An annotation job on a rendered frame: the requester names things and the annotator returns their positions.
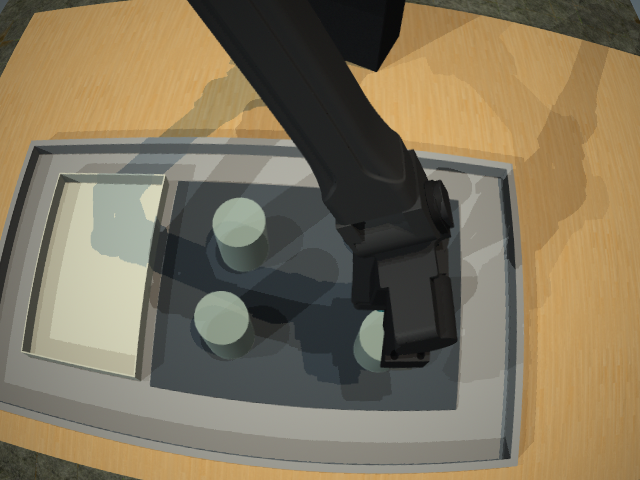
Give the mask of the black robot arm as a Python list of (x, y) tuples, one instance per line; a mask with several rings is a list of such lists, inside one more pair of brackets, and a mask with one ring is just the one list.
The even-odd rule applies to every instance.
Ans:
[(345, 243), (375, 257), (380, 368), (424, 367), (430, 351), (458, 341), (443, 182), (428, 181), (373, 108), (308, 0), (187, 1), (308, 162)]

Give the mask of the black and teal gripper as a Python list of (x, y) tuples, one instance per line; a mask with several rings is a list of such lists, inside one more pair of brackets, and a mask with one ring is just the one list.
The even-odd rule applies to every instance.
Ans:
[[(449, 277), (448, 248), (444, 252), (447, 269), (446, 276)], [(370, 273), (374, 257), (357, 257), (353, 252), (353, 277), (351, 301), (357, 310), (377, 310), (384, 312), (386, 306), (370, 305)]]

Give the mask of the beige shallow tray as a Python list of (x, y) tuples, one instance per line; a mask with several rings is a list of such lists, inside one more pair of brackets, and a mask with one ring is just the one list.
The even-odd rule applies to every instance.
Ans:
[(22, 353), (141, 381), (168, 188), (158, 174), (59, 173)]

